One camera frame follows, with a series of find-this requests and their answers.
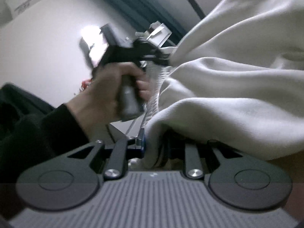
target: gray mechanical base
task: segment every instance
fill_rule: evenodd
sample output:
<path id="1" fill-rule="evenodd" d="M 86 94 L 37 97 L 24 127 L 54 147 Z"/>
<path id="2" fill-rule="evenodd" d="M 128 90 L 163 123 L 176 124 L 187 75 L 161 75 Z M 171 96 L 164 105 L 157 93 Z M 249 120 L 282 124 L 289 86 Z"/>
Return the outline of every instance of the gray mechanical base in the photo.
<path id="1" fill-rule="evenodd" d="M 297 225 L 281 208 L 246 212 L 228 207 L 209 192 L 203 181 L 186 179 L 179 171 L 128 172 L 122 179 L 100 185 L 102 188 L 83 205 L 60 212 L 25 208 L 10 224 L 15 228 L 293 228 Z"/>

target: human hand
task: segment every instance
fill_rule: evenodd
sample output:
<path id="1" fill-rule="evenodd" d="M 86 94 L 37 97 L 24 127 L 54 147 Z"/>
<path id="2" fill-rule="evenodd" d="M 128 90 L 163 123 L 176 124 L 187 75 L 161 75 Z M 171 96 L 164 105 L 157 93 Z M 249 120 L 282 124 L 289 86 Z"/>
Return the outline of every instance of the human hand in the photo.
<path id="1" fill-rule="evenodd" d="M 110 63 L 98 69 L 92 84 L 66 104 L 88 137 L 96 124 L 118 120 L 116 98 L 122 75 L 134 76 L 139 96 L 150 99 L 150 83 L 134 63 Z"/>

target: person's arm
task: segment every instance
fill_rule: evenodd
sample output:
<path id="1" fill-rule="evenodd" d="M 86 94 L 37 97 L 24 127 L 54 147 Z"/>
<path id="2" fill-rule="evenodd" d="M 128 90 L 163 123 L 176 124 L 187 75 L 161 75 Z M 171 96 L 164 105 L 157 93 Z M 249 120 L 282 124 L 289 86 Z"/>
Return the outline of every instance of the person's arm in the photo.
<path id="1" fill-rule="evenodd" d="M 27 168 L 88 143 L 94 126 L 117 120 L 116 96 L 121 76 L 137 79 L 140 96 L 148 101 L 149 83 L 132 63 L 112 63 L 100 69 L 93 83 L 44 118 L 28 115 L 0 142 L 0 182 L 12 183 Z"/>

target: curtain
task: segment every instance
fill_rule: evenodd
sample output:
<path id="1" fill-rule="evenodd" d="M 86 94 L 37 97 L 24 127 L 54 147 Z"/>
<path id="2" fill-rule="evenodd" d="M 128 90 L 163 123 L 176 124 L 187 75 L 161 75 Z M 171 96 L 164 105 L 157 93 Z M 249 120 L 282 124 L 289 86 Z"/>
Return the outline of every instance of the curtain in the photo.
<path id="1" fill-rule="evenodd" d="M 171 31 L 170 39 L 177 44 L 187 31 L 155 0 L 105 0 L 138 32 L 145 32 L 151 23 L 164 23 Z"/>

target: white garment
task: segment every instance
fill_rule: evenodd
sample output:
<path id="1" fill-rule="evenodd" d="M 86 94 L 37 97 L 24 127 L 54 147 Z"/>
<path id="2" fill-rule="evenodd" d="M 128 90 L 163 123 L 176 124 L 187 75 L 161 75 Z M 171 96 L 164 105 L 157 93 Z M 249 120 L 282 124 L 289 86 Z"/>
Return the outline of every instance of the white garment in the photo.
<path id="1" fill-rule="evenodd" d="M 145 127 L 146 167 L 168 127 L 264 160 L 304 150 L 304 0 L 223 0 L 170 61 Z"/>

